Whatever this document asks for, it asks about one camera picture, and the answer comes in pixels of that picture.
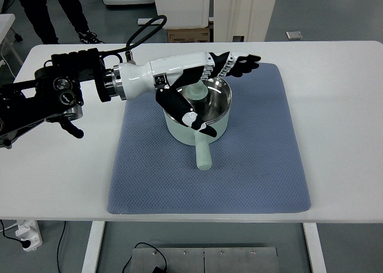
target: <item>metal plate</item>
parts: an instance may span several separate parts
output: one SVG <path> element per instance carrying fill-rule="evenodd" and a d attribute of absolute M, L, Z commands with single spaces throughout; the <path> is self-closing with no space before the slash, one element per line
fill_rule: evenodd
<path fill-rule="evenodd" d="M 205 273 L 279 273 L 273 247 L 206 248 Z"/>
<path fill-rule="evenodd" d="M 159 248 L 168 262 L 168 273 L 279 273 L 275 247 Z M 151 273 L 165 262 L 152 248 L 135 248 L 131 273 Z"/>
<path fill-rule="evenodd" d="M 158 248 L 168 263 L 167 273 L 203 273 L 203 248 Z M 158 266 L 163 269 L 165 261 L 152 248 L 135 248 L 130 273 L 152 273 Z"/>

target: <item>saucepan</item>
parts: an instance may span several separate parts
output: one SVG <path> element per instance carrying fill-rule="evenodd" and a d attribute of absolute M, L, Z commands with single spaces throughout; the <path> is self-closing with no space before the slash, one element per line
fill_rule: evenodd
<path fill-rule="evenodd" d="M 178 92 L 189 101 L 202 120 L 217 131 L 217 136 L 211 137 L 185 127 L 164 111 L 169 132 L 179 142 L 195 146 L 197 167 L 208 170 L 212 167 L 209 143 L 219 139 L 227 128 L 232 103 L 231 88 L 223 78 L 215 77 L 180 87 Z"/>

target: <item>robotic arm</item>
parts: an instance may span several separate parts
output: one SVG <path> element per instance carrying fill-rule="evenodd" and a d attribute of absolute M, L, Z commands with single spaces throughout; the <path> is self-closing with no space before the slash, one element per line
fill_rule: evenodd
<path fill-rule="evenodd" d="M 19 136 L 43 121 L 59 122 L 70 134 L 82 138 L 83 131 L 71 120 L 82 116 L 80 83 L 87 80 L 95 80 L 102 102 L 113 96 L 131 100 L 146 92 L 154 93 L 159 105 L 180 124 L 214 137 L 216 131 L 206 125 L 177 89 L 216 76 L 240 77 L 257 68 L 259 60 L 250 54 L 200 52 L 144 65 L 122 62 L 106 69 L 102 53 L 96 48 L 54 54 L 52 66 L 36 71 L 35 80 L 0 87 L 0 147 L 11 148 Z M 29 88 L 35 88 L 36 94 L 26 98 L 22 90 Z"/>

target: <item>black sneaker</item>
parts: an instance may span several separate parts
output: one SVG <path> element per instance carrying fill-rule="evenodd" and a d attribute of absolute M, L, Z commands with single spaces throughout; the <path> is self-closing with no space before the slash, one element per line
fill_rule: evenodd
<path fill-rule="evenodd" d="M 80 42 L 83 44 L 103 44 L 104 42 L 100 41 L 97 38 L 97 35 L 90 30 L 86 32 L 78 32 L 78 37 L 80 38 Z"/>

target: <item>black pants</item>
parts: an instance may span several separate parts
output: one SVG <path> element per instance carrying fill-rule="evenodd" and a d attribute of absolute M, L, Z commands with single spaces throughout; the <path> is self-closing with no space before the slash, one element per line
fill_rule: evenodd
<path fill-rule="evenodd" d="M 58 0 L 76 32 L 85 32 L 88 22 L 79 0 Z M 47 0 L 20 0 L 27 18 L 44 44 L 57 44 L 58 38 L 49 17 Z"/>

